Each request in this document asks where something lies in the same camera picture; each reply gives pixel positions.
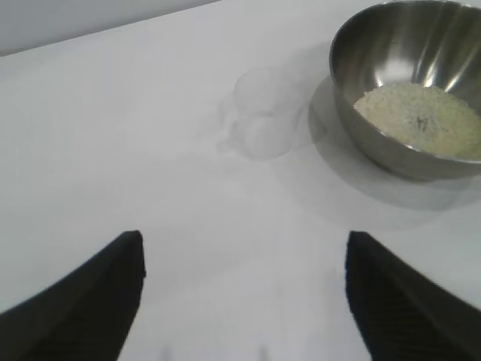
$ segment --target stainless steel bowl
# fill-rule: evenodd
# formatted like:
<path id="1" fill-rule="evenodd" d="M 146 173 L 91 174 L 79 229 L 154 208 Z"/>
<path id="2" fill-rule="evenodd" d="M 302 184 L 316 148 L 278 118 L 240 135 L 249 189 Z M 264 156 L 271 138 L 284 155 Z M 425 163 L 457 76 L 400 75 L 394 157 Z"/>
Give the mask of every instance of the stainless steel bowl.
<path id="1" fill-rule="evenodd" d="M 436 156 L 402 144 L 353 107 L 365 92 L 411 81 L 438 86 L 481 112 L 480 9 L 434 0 L 375 5 L 340 28 L 331 46 L 330 66 L 340 120 L 375 163 L 423 179 L 481 172 L 481 159 Z"/>

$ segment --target white surface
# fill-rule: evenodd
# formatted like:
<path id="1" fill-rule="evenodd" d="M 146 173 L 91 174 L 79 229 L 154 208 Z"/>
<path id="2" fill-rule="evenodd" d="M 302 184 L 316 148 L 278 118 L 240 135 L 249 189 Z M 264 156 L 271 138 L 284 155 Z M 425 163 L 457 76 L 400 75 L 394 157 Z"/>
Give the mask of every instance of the white surface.
<path id="1" fill-rule="evenodd" d="M 149 19 L 216 0 L 0 0 L 0 54 Z"/>
<path id="2" fill-rule="evenodd" d="M 219 2 L 0 59 L 0 309 L 126 229 L 148 275 L 122 361 L 368 360 L 351 229 L 481 305 L 481 182 L 398 180 L 334 126 L 328 46 L 370 3 Z M 322 83 L 317 146 L 306 114 L 279 159 L 231 146 L 232 89 L 263 66 Z"/>

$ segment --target white countertop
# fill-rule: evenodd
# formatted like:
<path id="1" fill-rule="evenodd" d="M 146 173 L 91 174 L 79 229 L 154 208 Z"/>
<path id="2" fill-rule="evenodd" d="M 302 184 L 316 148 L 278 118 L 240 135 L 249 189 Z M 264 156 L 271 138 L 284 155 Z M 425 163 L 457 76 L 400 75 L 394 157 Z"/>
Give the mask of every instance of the white countertop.
<path id="1" fill-rule="evenodd" d="M 128 229 L 148 275 L 121 361 L 368 360 L 343 295 L 351 229 L 481 306 L 481 180 L 408 183 L 337 132 L 330 40 L 375 2 L 223 1 L 0 58 L 0 310 Z M 258 67 L 305 99 L 322 84 L 317 146 L 307 111 L 285 156 L 226 146 Z"/>

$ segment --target rice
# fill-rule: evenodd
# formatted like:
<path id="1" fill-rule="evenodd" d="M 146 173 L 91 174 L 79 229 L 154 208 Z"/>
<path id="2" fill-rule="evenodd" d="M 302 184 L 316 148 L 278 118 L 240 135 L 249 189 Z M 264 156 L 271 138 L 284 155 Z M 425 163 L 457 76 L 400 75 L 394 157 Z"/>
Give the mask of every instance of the rice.
<path id="1" fill-rule="evenodd" d="M 366 93 L 354 108 L 401 143 L 440 156 L 481 157 L 481 117 L 466 102 L 435 86 L 382 86 Z"/>

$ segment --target black rubber pad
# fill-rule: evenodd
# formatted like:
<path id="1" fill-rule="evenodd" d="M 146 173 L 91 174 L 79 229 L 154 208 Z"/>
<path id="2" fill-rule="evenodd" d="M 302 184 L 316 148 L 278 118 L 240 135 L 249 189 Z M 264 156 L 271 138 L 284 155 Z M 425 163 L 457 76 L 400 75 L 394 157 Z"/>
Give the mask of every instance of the black rubber pad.
<path id="1" fill-rule="evenodd" d="M 367 233 L 349 236 L 346 295 L 375 361 L 481 360 L 481 312 Z"/>
<path id="2" fill-rule="evenodd" d="M 141 234 L 121 234 L 57 284 L 0 315 L 0 360 L 115 361 L 145 275 Z"/>

